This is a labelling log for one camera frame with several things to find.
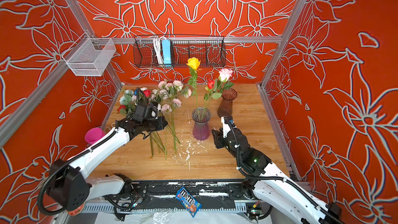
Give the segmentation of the purple glass vase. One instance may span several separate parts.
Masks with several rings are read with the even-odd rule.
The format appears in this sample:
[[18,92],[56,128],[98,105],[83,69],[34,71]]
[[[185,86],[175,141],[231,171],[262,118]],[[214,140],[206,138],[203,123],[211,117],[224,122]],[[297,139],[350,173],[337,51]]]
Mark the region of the purple glass vase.
[[193,137],[198,141],[205,141],[210,136],[209,121],[211,113],[209,109],[198,107],[192,112],[192,119],[194,121]]

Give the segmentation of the small red rose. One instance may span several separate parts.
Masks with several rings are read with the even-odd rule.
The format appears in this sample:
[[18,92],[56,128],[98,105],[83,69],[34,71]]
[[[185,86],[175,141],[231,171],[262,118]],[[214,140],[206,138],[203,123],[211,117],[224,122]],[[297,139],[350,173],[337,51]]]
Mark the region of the small red rose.
[[204,109],[202,111],[202,120],[205,119],[206,109],[212,100],[212,95],[215,93],[215,81],[212,79],[209,80],[207,82],[207,86],[205,87],[205,89],[206,89],[206,93],[204,95]]

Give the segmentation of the pink rose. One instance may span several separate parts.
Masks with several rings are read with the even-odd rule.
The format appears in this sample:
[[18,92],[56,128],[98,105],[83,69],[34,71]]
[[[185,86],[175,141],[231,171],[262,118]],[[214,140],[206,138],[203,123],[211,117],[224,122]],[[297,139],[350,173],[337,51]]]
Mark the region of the pink rose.
[[218,99],[222,94],[233,87],[234,83],[231,82],[233,71],[231,69],[223,68],[219,71],[219,77],[212,83],[212,88],[210,86],[210,97],[212,99]]

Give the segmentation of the orange yellow rose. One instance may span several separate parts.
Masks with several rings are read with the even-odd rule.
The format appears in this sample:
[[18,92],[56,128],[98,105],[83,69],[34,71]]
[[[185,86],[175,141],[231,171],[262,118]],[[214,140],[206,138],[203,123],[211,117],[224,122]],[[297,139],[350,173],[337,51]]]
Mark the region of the orange yellow rose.
[[187,66],[189,68],[189,72],[190,72],[190,79],[188,80],[188,84],[193,88],[193,95],[195,96],[195,101],[197,104],[197,108],[199,107],[199,103],[198,103],[198,93],[197,93],[197,79],[198,79],[198,68],[200,66],[200,60],[198,58],[189,58],[188,62],[187,62]]

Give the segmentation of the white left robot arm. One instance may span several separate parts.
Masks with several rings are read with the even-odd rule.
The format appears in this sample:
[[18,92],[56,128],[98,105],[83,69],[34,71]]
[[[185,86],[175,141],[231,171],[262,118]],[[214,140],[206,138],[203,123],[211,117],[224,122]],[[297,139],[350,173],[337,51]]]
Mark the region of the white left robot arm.
[[159,116],[160,109],[159,104],[140,103],[96,143],[66,161],[54,162],[37,197],[39,212],[46,216],[71,212],[88,200],[119,194],[125,184],[120,176],[91,178],[90,174],[136,136],[164,130],[168,123]]

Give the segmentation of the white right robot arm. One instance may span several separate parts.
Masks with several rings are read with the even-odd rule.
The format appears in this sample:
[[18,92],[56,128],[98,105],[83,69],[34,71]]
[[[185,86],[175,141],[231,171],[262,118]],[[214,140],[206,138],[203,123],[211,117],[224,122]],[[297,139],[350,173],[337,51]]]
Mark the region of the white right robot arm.
[[245,177],[246,188],[296,224],[341,224],[342,209],[325,203],[290,179],[264,153],[251,147],[231,116],[221,118],[222,127],[212,130],[217,149],[226,149]]

